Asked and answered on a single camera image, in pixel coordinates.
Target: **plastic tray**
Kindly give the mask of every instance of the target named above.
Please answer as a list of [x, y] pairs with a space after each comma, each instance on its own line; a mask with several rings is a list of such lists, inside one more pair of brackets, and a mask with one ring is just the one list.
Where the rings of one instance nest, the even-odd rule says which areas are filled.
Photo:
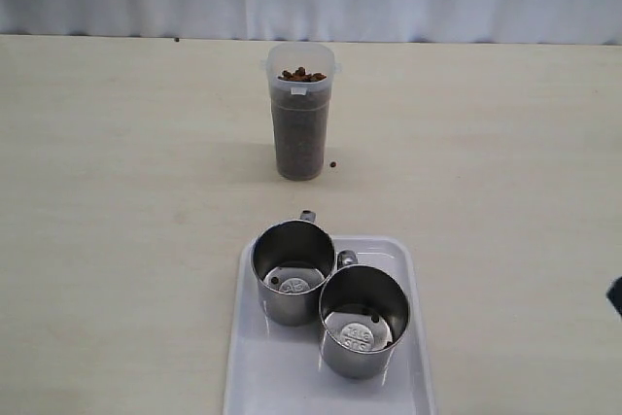
[[411, 302], [411, 324], [387, 371], [348, 380], [322, 361], [319, 325], [287, 328], [259, 307], [249, 244], [240, 258], [231, 329], [224, 415], [435, 415], [432, 380], [412, 261], [396, 240], [333, 236], [337, 251], [353, 250], [359, 263], [384, 270]]

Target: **beige tabletop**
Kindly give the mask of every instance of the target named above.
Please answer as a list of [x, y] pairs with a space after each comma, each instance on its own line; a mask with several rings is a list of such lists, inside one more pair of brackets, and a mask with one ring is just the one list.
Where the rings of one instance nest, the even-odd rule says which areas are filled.
[[308, 208], [410, 249], [440, 414], [619, 415], [622, 48], [329, 45], [293, 183], [271, 46], [0, 37], [0, 413], [220, 414], [239, 254]]

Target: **stainless steel cup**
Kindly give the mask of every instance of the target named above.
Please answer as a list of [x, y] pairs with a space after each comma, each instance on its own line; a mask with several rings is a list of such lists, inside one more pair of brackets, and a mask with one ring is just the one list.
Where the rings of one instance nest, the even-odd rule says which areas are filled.
[[338, 270], [320, 294], [320, 353], [347, 378], [383, 372], [410, 320], [408, 298], [389, 274], [339, 253]]
[[281, 325], [317, 320], [320, 291], [336, 265], [330, 236], [314, 223], [315, 213], [303, 211], [300, 219], [269, 228], [253, 248], [259, 304]]

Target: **cup rim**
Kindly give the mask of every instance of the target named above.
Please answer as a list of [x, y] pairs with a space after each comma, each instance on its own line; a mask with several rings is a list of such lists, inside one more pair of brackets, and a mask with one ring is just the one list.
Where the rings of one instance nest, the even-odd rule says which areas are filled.
[[[308, 291], [304, 291], [304, 292], [297, 292], [297, 293], [293, 293], [293, 294], [288, 294], [285, 292], [281, 292], [281, 291], [276, 291], [270, 287], [268, 287], [264, 282], [263, 279], [261, 277], [259, 277], [259, 274], [257, 273], [257, 270], [255, 269], [255, 248], [259, 242], [259, 240], [264, 236], [264, 234], [266, 234], [269, 230], [272, 230], [273, 228], [279, 227], [281, 225], [285, 225], [285, 224], [289, 224], [289, 223], [306, 223], [306, 224], [311, 224], [312, 226], [314, 226], [315, 228], [317, 228], [330, 242], [330, 246], [332, 247], [332, 267], [330, 268], [330, 274], [328, 274], [323, 280], [322, 282], [320, 282], [317, 286], [309, 289]], [[274, 225], [271, 225], [270, 227], [268, 227], [266, 230], [264, 230], [256, 239], [255, 242], [253, 243], [253, 250], [251, 251], [251, 269], [253, 269], [253, 274], [255, 274], [255, 278], [257, 279], [257, 281], [259, 282], [259, 285], [261, 287], [264, 287], [265, 289], [268, 289], [269, 291], [271, 291], [274, 294], [278, 294], [278, 295], [288, 295], [288, 296], [301, 296], [301, 295], [305, 295], [305, 294], [311, 294], [313, 292], [315, 292], [316, 290], [318, 290], [319, 288], [323, 288], [325, 283], [327, 282], [328, 279], [330, 279], [333, 274], [334, 274], [334, 269], [337, 266], [337, 252], [334, 248], [334, 242], [332, 241], [332, 238], [330, 237], [330, 235], [328, 235], [328, 233], [321, 227], [319, 227], [318, 225], [316, 225], [315, 223], [311, 223], [309, 221], [305, 221], [304, 219], [289, 219], [286, 221], [281, 221], [280, 223], [276, 223]]]
[[330, 274], [330, 276], [328, 276], [328, 278], [326, 279], [326, 283], [328, 283], [328, 281], [330, 279], [332, 279], [334, 276], [336, 276], [337, 274], [339, 274], [341, 271], [345, 271], [347, 269], [350, 269], [352, 267], [365, 267], [367, 269], [373, 269], [375, 271], [378, 271], [382, 274], [384, 274], [385, 276], [389, 277], [389, 279], [391, 279], [395, 285], [397, 286], [397, 288], [399, 289], [399, 291], [401, 292], [401, 294], [403, 295], [403, 297], [406, 300], [406, 308], [408, 313], [406, 314], [406, 325], [404, 326], [404, 331], [401, 333], [401, 335], [392, 342], [391, 345], [389, 345], [388, 347], [384, 347], [382, 349], [378, 349], [378, 350], [370, 350], [370, 351], [362, 351], [362, 350], [355, 350], [355, 349], [351, 349], [349, 347], [346, 347], [343, 343], [341, 343], [339, 341], [339, 339], [336, 338], [336, 336], [334, 336], [332, 334], [332, 332], [330, 332], [330, 330], [328, 330], [326, 321], [324, 319], [324, 317], [322, 316], [322, 299], [324, 297], [324, 291], [326, 289], [326, 285], [322, 288], [322, 291], [320, 292], [320, 299], [318, 300], [318, 317], [320, 318], [320, 324], [322, 325], [322, 329], [330, 336], [330, 339], [332, 339], [332, 341], [337, 344], [339, 347], [347, 350], [348, 352], [352, 352], [353, 354], [361, 354], [361, 355], [378, 355], [378, 354], [382, 354], [384, 352], [389, 352], [392, 351], [402, 340], [402, 338], [404, 337], [404, 335], [408, 332], [408, 328], [410, 326], [410, 315], [412, 314], [412, 307], [410, 306], [410, 300], [408, 299], [408, 295], [406, 295], [406, 292], [403, 290], [403, 288], [401, 287], [400, 284], [397, 283], [397, 281], [391, 276], [391, 274], [388, 274], [387, 272], [383, 271], [382, 269], [379, 269], [377, 267], [374, 266], [370, 266], [368, 264], [350, 264], [348, 266], [343, 266], [339, 269], [337, 269], [336, 271], [334, 271], [332, 274]]

